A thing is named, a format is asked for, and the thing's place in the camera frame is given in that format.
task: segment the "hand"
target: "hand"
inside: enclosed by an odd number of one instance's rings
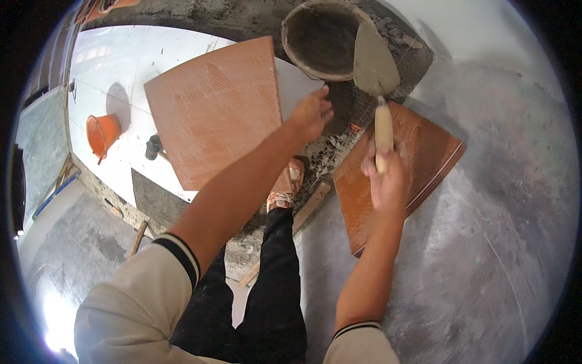
[[[317,90],[297,103],[287,123],[292,123],[304,139],[309,143],[321,134],[324,126],[333,118],[333,109],[329,101],[325,99],[329,93],[329,87],[325,84],[321,90]]]
[[[380,155],[388,162],[388,172],[380,175],[376,169],[375,139],[372,136],[370,140],[361,170],[370,178],[372,204],[380,213],[406,213],[410,174],[408,158],[401,156],[405,151],[402,144],[397,144],[396,151],[381,150]]]

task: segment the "trowel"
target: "trowel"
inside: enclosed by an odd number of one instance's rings
[[[388,171],[387,162],[380,156],[380,149],[394,150],[392,116],[384,95],[398,87],[400,75],[388,45],[372,23],[358,27],[354,49],[354,83],[363,92],[378,98],[374,117],[376,142],[376,169]]]

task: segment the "black pants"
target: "black pants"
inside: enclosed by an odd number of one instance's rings
[[[268,213],[261,270],[237,329],[232,327],[233,294],[225,282],[222,249],[194,290],[170,343],[229,363],[305,362],[307,334],[292,225],[291,208]]]

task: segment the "sneaker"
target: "sneaker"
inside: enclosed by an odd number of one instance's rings
[[[293,207],[293,198],[303,184],[303,176],[305,175],[303,162],[295,158],[290,160],[289,175],[291,176],[291,190],[293,192],[271,192],[267,198],[267,212],[276,207]]]

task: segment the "sleeve cuff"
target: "sleeve cuff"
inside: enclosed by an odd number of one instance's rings
[[[167,232],[158,236],[152,243],[165,247],[178,259],[186,270],[186,273],[188,273],[188,277],[190,277],[190,282],[192,283],[192,291],[194,291],[200,281],[200,265],[186,243],[177,236]]]
[[[335,335],[333,336],[332,342],[335,339],[337,339],[338,337],[340,337],[341,335],[344,335],[348,331],[352,331],[352,330],[355,330],[357,328],[363,328],[363,327],[375,327],[378,330],[382,331],[382,326],[379,323],[377,323],[376,321],[360,322],[360,323],[357,323],[357,324],[351,324],[351,325],[345,326],[343,328],[340,328],[338,330],[338,332],[335,333]]]

